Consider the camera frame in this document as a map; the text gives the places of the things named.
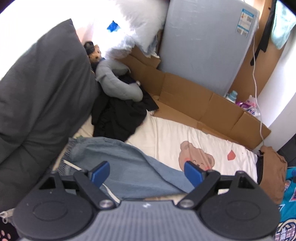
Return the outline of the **hanging teal garment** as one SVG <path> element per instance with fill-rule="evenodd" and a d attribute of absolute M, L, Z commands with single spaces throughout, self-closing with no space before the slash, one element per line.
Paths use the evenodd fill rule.
<path fill-rule="evenodd" d="M 295 14 L 282 1 L 276 1 L 271 40 L 280 50 L 287 42 L 290 32 L 295 26 Z"/>

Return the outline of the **pink plastic bag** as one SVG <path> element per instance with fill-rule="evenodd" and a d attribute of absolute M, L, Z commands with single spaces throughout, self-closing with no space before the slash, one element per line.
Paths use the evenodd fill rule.
<path fill-rule="evenodd" d="M 256 118 L 260 116 L 260 111 L 256 103 L 256 98 L 252 95 L 250 95 L 246 101 L 240 102 L 239 106 Z"/>

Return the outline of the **cream bear print bedsheet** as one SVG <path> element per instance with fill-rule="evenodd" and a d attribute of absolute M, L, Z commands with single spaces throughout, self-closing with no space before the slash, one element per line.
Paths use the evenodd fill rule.
<path fill-rule="evenodd" d="M 244 146 L 150 114 L 124 143 L 183 173 L 185 163 L 191 161 L 205 171 L 222 175 L 244 171 L 258 178 L 257 156 Z"/>

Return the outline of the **brown cardboard sheet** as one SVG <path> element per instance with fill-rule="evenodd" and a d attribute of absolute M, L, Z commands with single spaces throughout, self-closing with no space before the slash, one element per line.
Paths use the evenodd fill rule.
<path fill-rule="evenodd" d="M 183 123 L 254 150 L 271 131 L 236 104 L 201 85 L 158 70 L 160 60 L 139 49 L 120 60 L 159 104 L 156 116 Z"/>

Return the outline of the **detergent bottle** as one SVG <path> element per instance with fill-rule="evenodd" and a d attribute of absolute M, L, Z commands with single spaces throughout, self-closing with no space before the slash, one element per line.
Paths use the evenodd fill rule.
<path fill-rule="evenodd" d="M 230 93 L 227 93 L 225 98 L 230 102 L 236 103 L 238 93 L 235 90 L 232 90 Z"/>

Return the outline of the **light blue denim jeans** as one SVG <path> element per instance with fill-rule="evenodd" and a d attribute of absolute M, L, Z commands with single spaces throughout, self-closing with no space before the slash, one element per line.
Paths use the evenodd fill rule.
<path fill-rule="evenodd" d="M 100 189 L 118 199 L 145 199 L 189 193 L 194 187 L 182 171 L 147 156 L 140 149 L 110 138 L 70 138 L 57 171 L 73 175 L 90 171 L 103 161 L 110 174 Z"/>

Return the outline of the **white pillow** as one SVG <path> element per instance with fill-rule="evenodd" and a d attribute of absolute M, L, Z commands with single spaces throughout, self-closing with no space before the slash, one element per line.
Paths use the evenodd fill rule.
<path fill-rule="evenodd" d="M 159 33 L 164 29 L 169 1 L 106 1 L 110 16 L 118 24 L 105 38 L 106 46 L 100 47 L 107 59 L 122 59 L 134 47 L 144 56 L 156 57 Z"/>

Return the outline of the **brown teddy bear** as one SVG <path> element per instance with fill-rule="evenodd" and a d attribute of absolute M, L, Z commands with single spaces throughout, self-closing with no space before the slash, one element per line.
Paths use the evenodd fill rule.
<path fill-rule="evenodd" d="M 87 53 L 87 56 L 89 57 L 91 64 L 100 62 L 102 56 L 98 45 L 93 44 L 92 41 L 87 41 L 84 44 L 84 49 Z"/>

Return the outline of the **dark grey duvet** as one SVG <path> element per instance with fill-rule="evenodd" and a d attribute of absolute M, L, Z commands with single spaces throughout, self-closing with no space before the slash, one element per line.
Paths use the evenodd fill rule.
<path fill-rule="evenodd" d="M 1 211 L 17 204 L 89 118 L 98 85 L 71 20 L 43 35 L 1 80 Z"/>

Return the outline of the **black garment pile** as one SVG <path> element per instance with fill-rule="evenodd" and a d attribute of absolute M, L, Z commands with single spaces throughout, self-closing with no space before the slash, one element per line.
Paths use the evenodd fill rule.
<path fill-rule="evenodd" d="M 125 142 L 142 124 L 148 111 L 156 111 L 159 106 L 144 88 L 137 84 L 129 73 L 119 76 L 120 84 L 131 84 L 142 91 L 143 98 L 136 102 L 108 96 L 103 84 L 98 83 L 100 94 L 91 112 L 93 137 L 106 137 Z"/>

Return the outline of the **teal cartoon blanket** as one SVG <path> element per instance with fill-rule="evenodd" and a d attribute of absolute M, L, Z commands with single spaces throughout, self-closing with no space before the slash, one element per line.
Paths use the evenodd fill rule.
<path fill-rule="evenodd" d="M 295 167 L 288 167 L 285 180 L 284 196 L 278 206 L 280 222 L 276 229 L 274 239 L 294 241 L 296 232 L 296 182 Z"/>

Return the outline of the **grey wrapped mattress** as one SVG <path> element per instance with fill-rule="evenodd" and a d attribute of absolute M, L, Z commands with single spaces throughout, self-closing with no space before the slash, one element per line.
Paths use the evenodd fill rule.
<path fill-rule="evenodd" d="M 159 69 L 225 96 L 259 25 L 244 1 L 170 1 Z"/>

